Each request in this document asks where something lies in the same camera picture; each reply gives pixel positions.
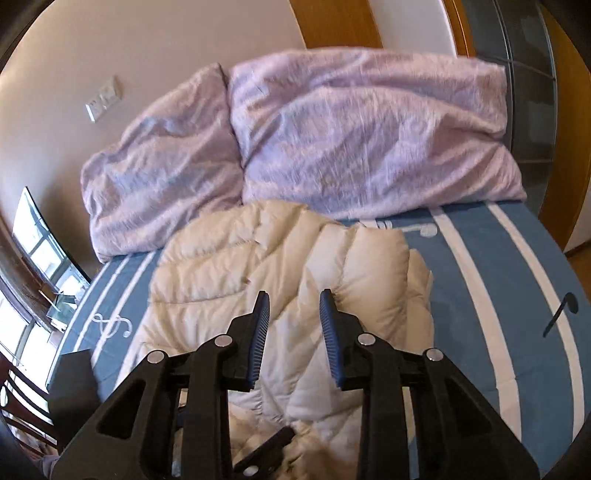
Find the beige puffer down jacket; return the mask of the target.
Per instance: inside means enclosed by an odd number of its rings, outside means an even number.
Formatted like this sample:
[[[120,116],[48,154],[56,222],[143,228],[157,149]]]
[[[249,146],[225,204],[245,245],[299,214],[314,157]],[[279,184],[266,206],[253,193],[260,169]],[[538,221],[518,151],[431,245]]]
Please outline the beige puffer down jacket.
[[[228,330],[270,297],[270,324],[256,388],[229,396],[231,455],[240,460],[281,427],[294,441],[283,479],[353,479],[363,395],[335,386],[318,302],[331,290],[339,310],[395,348],[434,342],[431,271],[399,230],[346,227],[307,207],[264,201],[193,220],[163,249],[147,309],[124,361],[153,350],[178,355]]]

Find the dark wooden chair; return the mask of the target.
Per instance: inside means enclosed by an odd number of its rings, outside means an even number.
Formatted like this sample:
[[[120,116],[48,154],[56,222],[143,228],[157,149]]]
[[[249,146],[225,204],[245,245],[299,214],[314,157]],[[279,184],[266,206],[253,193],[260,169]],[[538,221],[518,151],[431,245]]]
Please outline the dark wooden chair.
[[[44,390],[1,354],[1,415],[18,444],[33,460],[58,454],[59,450],[47,399]]]

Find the glass tv stand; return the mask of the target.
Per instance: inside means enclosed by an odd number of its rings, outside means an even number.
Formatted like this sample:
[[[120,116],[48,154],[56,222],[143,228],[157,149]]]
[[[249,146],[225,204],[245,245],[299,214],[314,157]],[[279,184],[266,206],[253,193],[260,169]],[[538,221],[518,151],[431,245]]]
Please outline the glass tv stand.
[[[49,324],[60,332],[64,332],[69,326],[82,299],[88,289],[87,285],[82,285],[76,291],[56,292],[48,285],[44,285],[39,293],[48,301],[49,308],[46,312],[46,318]]]

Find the blue white striped bed sheet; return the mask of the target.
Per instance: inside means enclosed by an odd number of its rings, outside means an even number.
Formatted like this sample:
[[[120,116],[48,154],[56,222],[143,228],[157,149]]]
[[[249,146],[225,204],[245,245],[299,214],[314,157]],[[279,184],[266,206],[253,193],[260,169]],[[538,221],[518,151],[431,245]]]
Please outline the blue white striped bed sheet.
[[[338,223],[404,234],[433,276],[431,347],[482,392],[539,469],[550,471],[590,412],[590,304],[538,219],[506,201]],[[101,396],[141,361],[124,366],[163,249],[106,263],[66,329],[60,353],[91,351]]]

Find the flat screen television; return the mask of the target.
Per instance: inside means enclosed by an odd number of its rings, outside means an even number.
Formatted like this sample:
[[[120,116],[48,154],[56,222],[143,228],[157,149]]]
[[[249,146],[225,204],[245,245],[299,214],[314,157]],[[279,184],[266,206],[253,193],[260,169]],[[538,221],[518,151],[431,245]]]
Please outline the flat screen television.
[[[59,293],[81,295],[88,288],[88,277],[51,232],[27,187],[18,201],[12,234],[26,259]]]

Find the large lilac floral pillow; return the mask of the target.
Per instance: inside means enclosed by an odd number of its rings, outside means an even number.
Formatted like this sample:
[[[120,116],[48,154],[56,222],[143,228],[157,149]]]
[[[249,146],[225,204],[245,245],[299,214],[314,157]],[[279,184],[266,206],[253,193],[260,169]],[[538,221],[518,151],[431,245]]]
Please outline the large lilac floral pillow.
[[[335,219],[522,201],[506,90],[501,66],[467,57],[329,48],[238,64],[228,101],[242,199]]]

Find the white wall socket plate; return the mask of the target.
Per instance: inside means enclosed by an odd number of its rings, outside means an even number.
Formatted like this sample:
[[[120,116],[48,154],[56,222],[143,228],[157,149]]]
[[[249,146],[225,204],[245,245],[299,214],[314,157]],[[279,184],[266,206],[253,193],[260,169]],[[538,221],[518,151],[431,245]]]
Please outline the white wall socket plate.
[[[116,76],[112,76],[97,91],[97,93],[85,103],[87,115],[92,123],[106,113],[113,105],[122,99],[122,87]]]

